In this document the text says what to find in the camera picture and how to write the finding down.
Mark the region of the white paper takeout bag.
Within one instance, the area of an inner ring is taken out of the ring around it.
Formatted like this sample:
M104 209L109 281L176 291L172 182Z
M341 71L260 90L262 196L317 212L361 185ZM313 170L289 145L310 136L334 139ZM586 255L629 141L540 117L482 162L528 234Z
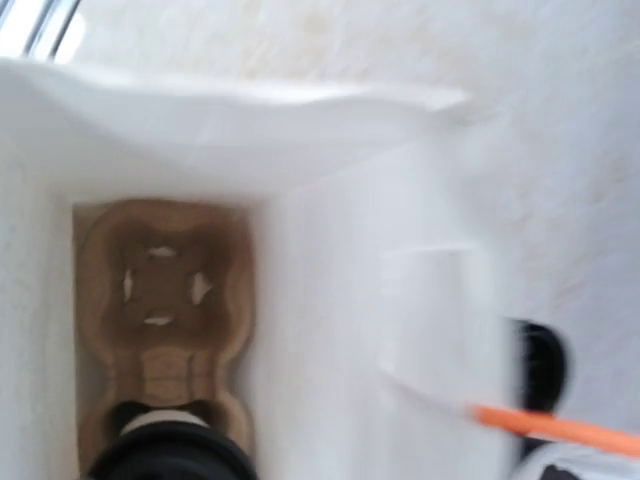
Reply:
M78 249L111 204L160 199L247 216L254 326L229 379L258 479L637 478L637 439L518 406L520 282L473 190L504 142L467 105L3 59L2 477L84 478L106 375Z

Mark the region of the single black cup lid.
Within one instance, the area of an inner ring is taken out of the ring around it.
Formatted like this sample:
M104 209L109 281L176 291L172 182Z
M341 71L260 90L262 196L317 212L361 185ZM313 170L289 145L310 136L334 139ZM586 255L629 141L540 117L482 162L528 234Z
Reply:
M226 415L204 400L157 408L126 401L104 421L107 443L85 479L256 479L253 461L224 432Z

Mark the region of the brown cardboard cup carrier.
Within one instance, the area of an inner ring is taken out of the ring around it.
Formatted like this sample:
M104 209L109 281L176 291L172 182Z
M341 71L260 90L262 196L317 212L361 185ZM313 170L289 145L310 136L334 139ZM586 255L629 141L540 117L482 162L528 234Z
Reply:
M195 402L244 453L254 428L230 372L254 326L254 259L237 208L160 199L111 204L88 228L76 262L76 323L106 375L79 427L87 469L114 439L126 402Z

